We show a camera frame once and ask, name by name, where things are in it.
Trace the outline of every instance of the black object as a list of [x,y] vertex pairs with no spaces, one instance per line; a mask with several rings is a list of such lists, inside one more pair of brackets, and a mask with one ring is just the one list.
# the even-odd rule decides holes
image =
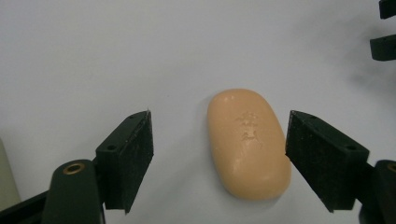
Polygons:
[[[396,0],[379,1],[379,15],[382,20],[396,15]],[[370,40],[374,60],[385,62],[396,59],[396,35],[384,36]]]
[[96,149],[93,161],[70,161],[48,192],[0,212],[0,223],[105,223],[106,209],[131,210],[153,156],[151,114],[136,113]]
[[396,162],[366,161],[369,150],[325,121],[290,112],[286,155],[330,212],[362,203],[361,224],[396,223]]

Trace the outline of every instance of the white surface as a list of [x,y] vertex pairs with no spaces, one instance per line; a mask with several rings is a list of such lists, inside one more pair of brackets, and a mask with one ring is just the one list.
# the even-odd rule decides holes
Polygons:
[[216,92],[257,91],[284,132],[314,114],[395,160],[395,62],[369,39],[396,33],[376,1],[0,1],[0,136],[23,199],[93,159],[128,115],[152,111],[155,156],[132,212],[107,223],[358,223],[329,214],[293,169],[275,203],[227,194],[209,154]]

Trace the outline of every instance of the peach-colored oval object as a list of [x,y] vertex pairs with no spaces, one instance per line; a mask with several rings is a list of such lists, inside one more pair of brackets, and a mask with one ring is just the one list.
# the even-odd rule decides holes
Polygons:
[[285,136],[271,106],[255,91],[227,90],[207,109],[212,157],[224,187],[247,200],[271,199],[290,183]]

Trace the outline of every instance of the beige object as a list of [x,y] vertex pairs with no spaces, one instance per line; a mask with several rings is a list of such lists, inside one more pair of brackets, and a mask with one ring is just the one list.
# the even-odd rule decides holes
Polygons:
[[3,142],[0,139],[0,211],[19,202],[20,195],[8,164]]
[[290,183],[285,136],[271,106],[258,93],[227,90],[207,109],[213,161],[232,195],[262,200],[281,195]]

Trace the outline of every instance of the white table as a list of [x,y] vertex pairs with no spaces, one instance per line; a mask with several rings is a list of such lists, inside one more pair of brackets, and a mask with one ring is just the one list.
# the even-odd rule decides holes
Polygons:
[[150,109],[155,155],[132,212],[107,223],[358,223],[327,212],[293,168],[276,202],[225,192],[205,113],[230,88],[260,93],[284,132],[290,110],[316,115],[396,160],[395,62],[369,39],[396,33],[376,1],[0,1],[0,137],[21,197]]

